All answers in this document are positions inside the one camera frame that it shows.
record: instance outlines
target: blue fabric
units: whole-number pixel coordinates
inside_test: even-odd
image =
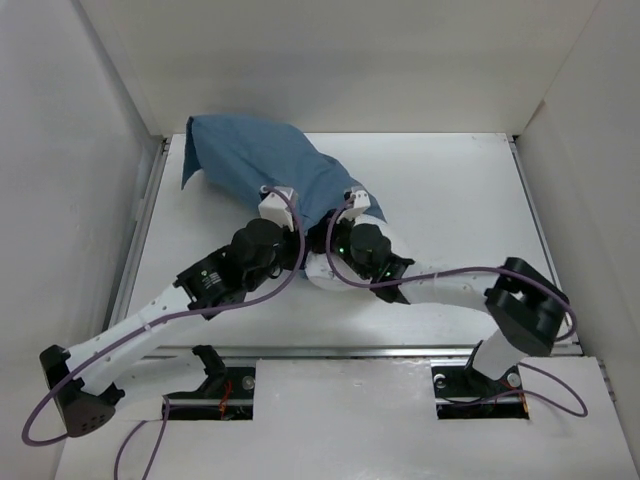
[[[360,185],[335,158],[318,152],[297,128],[243,115],[203,115],[187,122],[182,187],[198,170],[257,211],[260,187],[293,187],[305,232]],[[367,214],[384,220],[371,192]]]

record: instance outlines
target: folded cloth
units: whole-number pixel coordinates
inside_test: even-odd
[[[297,128],[245,115],[189,118],[182,187],[198,170],[257,211],[260,187],[292,187],[305,233],[344,202],[344,193],[361,185],[338,160],[318,152]],[[369,215],[384,220],[371,192]]]

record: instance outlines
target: white work surface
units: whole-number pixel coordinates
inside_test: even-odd
[[[413,258],[434,267],[459,267],[498,266],[507,256],[519,256],[550,277],[505,135],[308,137],[378,198]],[[130,312],[178,273],[228,244],[257,215],[208,184],[203,172],[181,190],[184,141],[184,135],[174,135],[171,142]],[[275,286],[265,282],[249,298]],[[468,347],[495,328],[479,312],[435,304],[389,305],[368,291],[327,292],[299,278],[272,301],[219,315],[169,346]]]
[[[637,480],[592,358],[530,359],[585,400],[586,419],[528,399],[530,420],[438,420],[428,360],[258,363],[253,421],[172,421],[150,479]],[[534,372],[526,388],[575,400]],[[68,440],[57,480],[111,479],[119,445],[160,400],[132,406],[87,438]],[[120,479],[141,478],[159,422],[143,427]]]

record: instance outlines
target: wall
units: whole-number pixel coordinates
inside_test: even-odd
[[[597,0],[81,0],[150,129],[520,133]]]
[[[103,320],[132,202],[155,155],[69,0],[0,0],[0,477],[46,479],[22,445],[45,393],[38,354]],[[36,438],[62,431],[55,408]]]
[[[586,352],[640,464],[640,3],[601,1],[518,140]]]

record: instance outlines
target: bolt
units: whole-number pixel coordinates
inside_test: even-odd
[[[242,388],[245,390],[253,390],[256,386],[256,379],[250,375],[247,375],[242,379]]]
[[[447,380],[447,377],[445,377],[442,373],[436,373],[433,376],[433,384],[436,386],[438,390],[441,390],[447,386],[447,384],[445,383],[446,380]]]
[[[513,388],[518,388],[520,385],[522,385],[522,380],[520,380],[520,375],[512,372],[507,375],[507,383]]]

